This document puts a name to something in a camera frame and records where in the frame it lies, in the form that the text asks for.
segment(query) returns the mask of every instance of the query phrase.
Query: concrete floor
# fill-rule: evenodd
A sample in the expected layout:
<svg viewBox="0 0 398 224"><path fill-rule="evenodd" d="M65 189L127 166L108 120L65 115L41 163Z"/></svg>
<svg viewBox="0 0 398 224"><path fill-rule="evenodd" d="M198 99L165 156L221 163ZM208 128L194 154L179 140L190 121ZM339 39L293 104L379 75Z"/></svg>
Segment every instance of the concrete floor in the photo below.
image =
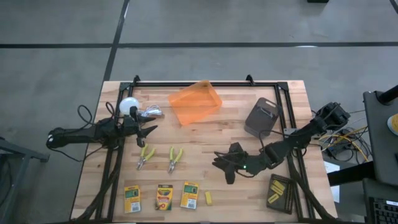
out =
<svg viewBox="0 0 398 224"><path fill-rule="evenodd" d="M0 44L111 43L122 4L3 0ZM388 0L131 0L120 42L398 41L397 21ZM109 52L0 49L0 136L48 153L51 129L82 125L80 104L95 111ZM396 58L398 47L119 49L110 80L304 80L313 109L337 101L354 111L362 92L398 83ZM85 146L63 150L82 158ZM30 165L13 223L68 220L81 164L50 153Z"/></svg>

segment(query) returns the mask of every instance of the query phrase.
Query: yellow cable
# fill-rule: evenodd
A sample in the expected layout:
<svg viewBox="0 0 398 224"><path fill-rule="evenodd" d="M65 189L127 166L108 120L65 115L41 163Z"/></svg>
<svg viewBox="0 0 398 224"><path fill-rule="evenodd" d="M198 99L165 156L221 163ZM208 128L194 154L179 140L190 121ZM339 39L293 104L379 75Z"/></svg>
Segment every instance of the yellow cable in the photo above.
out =
<svg viewBox="0 0 398 224"><path fill-rule="evenodd" d="M352 140L350 140L350 139L347 138L346 136L339 136L339 135L337 135L337 134L333 134L333 135L326 135L325 137L336 137L336 138L345 139L345 140L349 141L349 142L362 154L362 156L365 158L365 161L366 161L366 162L369 162L368 158L365 156L365 154L363 153L362 149L361 149L355 142L353 142Z"/></svg>
<svg viewBox="0 0 398 224"><path fill-rule="evenodd" d="M355 132L364 130L365 128L367 128L367 126L362 127L362 128L358 128L357 130L354 130L354 131L352 131L352 132L350 132L350 133L348 133L348 134L345 134L343 137L347 137L347 136L349 136L350 134L354 134ZM330 136L327 136L327 135L326 135L326 136L322 136L322 137L319 138L319 140L324 139L324 138L326 138L326 137L330 137Z"/></svg>

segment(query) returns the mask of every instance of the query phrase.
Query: orange plastic bin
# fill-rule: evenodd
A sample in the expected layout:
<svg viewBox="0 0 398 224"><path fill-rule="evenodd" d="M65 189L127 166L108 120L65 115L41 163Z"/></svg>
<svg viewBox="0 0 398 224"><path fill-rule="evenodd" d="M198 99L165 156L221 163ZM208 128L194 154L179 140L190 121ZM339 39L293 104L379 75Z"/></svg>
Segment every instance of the orange plastic bin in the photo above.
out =
<svg viewBox="0 0 398 224"><path fill-rule="evenodd" d="M223 103L208 80L188 86L169 96L169 103L182 125L214 113Z"/></svg>

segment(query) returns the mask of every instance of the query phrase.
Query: wooden table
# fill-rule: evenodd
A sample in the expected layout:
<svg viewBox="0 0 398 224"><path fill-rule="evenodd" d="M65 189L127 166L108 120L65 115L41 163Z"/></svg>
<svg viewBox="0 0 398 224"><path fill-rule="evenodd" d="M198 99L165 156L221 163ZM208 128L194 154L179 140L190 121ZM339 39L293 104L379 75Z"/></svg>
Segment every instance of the wooden table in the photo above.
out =
<svg viewBox="0 0 398 224"><path fill-rule="evenodd" d="M109 117L105 103L116 104L120 82L105 82L99 99L96 120ZM290 97L297 126L305 126L312 118L310 105L303 81L288 81ZM122 168L119 178L118 193L114 209L114 222L288 222L295 221L292 215L271 210L266 207L266 195L271 174L289 177L286 160L273 170L264 170L254 178L236 176L233 185L227 185L224 172L214 167L211 162L213 151L227 152L229 145L239 141L243 149L250 154L258 154L260 143L257 138L243 129L244 121L260 97L276 102L274 89L271 87L215 87L223 105L215 114L188 126L181 127L169 105L169 94L179 91L180 87L145 87L134 88L133 96L140 101L141 109L150 105L159 105L164 118L145 125L159 125L149 134L146 143L149 148L156 147L155 155L136 170L140 149L136 137L126 138ZM285 118L289 124L287 109ZM279 121L274 130L281 131ZM281 140L278 134L271 133L265 144ZM172 175L167 173L169 167L169 148L183 147L184 153L177 163ZM87 153L99 145L90 144ZM94 199L101 184L106 150L98 151L84 163L80 184L71 218L78 217ZM336 217L335 204L331 194L322 154L319 147L309 146L304 156L310 188L328 210ZM199 183L199 199L196 210L180 208L183 182L185 180ZM172 211L155 210L155 196L158 184L172 184L174 187ZM141 189L141 207L139 213L124 213L124 187L139 185ZM213 206L207 206L205 191L209 190ZM104 202L103 215L108 211L109 193ZM306 205L300 190L304 215Z"/></svg>

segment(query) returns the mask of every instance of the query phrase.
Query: pliers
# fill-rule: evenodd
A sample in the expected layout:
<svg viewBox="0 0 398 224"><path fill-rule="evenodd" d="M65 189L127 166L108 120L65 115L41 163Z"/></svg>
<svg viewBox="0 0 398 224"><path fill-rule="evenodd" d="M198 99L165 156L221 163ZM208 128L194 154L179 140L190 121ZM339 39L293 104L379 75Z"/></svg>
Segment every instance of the pliers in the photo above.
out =
<svg viewBox="0 0 398 224"><path fill-rule="evenodd" d="M145 146L141 149L141 155L140 155L139 162L137 165L137 170L141 170L142 165L144 165L144 163L146 161L148 161L155 154L155 148L153 148L148 155L144 156L145 150L147 148L148 148L148 144L145 144Z"/></svg>
<svg viewBox="0 0 398 224"><path fill-rule="evenodd" d="M182 156L182 148L180 149L180 151L178 152L177 157L175 158L175 160L173 160L173 156L174 156L174 147L172 146L170 148L170 165L169 165L169 174L171 174L174 170L175 164L180 160L181 156Z"/></svg>

